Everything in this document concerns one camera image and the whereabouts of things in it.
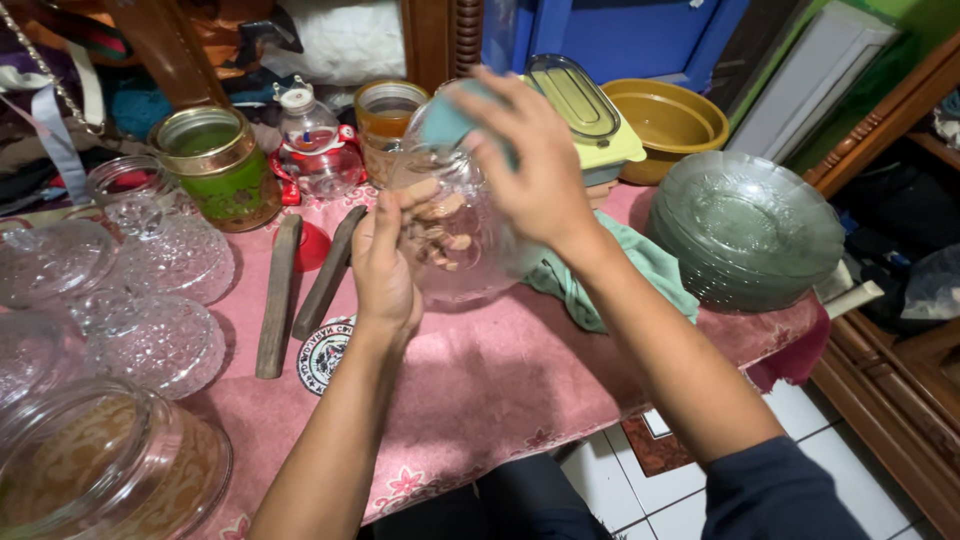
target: pants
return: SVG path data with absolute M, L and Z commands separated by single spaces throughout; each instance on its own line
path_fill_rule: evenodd
M 466 485 L 380 519 L 370 525 L 372 538 L 612 538 L 548 454 L 500 465 L 477 480 L 476 487 L 479 498 Z

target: wooden stick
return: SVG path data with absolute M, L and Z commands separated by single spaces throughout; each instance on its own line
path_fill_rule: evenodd
M 297 318 L 294 319 L 291 334 L 296 339 L 305 341 L 324 322 L 326 310 L 330 307 L 333 296 L 337 294 L 337 289 L 349 266 L 353 230 L 365 215 L 367 215 L 367 207 L 361 205 L 352 209 L 337 226 L 324 266 L 321 267 L 317 280 L 313 282 L 310 292 L 303 300 L 300 313 L 297 313 Z
M 267 308 L 260 328 L 260 345 L 256 350 L 256 377 L 276 379 L 283 367 L 287 335 L 287 312 L 290 307 L 290 282 L 294 275 L 294 254 L 300 245 L 303 218 L 290 214 L 280 222 L 274 252 L 270 257 L 270 278 L 267 282 Z

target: chain strap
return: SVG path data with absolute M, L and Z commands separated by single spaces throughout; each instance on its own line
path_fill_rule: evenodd
M 7 11 L 7 8 L 3 5 L 3 2 L 0 2 L 0 16 L 3 16 L 3 21 L 7 24 L 7 28 L 11 29 L 13 33 L 16 34 L 16 40 L 27 49 L 27 53 L 30 54 L 30 58 L 34 59 L 34 62 L 36 62 L 36 67 L 39 67 L 40 71 L 42 71 L 43 74 L 50 79 L 50 83 L 54 86 L 54 90 L 57 91 L 57 95 L 63 99 L 63 103 L 66 104 L 68 109 L 70 109 L 70 113 L 73 114 L 73 117 L 80 122 L 81 126 L 84 126 L 84 129 L 86 129 L 87 133 L 96 136 L 103 135 L 105 130 L 104 124 L 101 123 L 99 126 L 91 126 L 86 122 L 86 119 L 84 118 L 84 112 L 77 107 L 77 104 L 73 101 L 73 98 L 71 98 L 67 93 L 66 88 L 64 88 L 60 83 L 60 77 L 54 75 L 53 70 L 50 69 L 50 66 L 47 65 L 47 62 L 43 60 L 43 57 L 34 48 L 34 45 L 30 42 L 27 36 L 23 34 L 23 31 L 20 30 L 20 25 L 16 24 L 16 21 L 10 16 L 10 12 Z

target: blue door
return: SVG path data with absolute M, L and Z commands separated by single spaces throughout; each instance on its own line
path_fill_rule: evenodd
M 485 2 L 484 63 L 522 72 L 526 59 L 559 53 L 602 85 L 658 78 L 694 91 L 750 0 L 492 0 Z

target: green canister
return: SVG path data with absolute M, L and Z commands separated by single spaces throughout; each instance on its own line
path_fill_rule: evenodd
M 279 212 L 280 186 L 240 111 L 180 110 L 157 122 L 147 142 L 200 213 L 224 233 L 253 229 Z

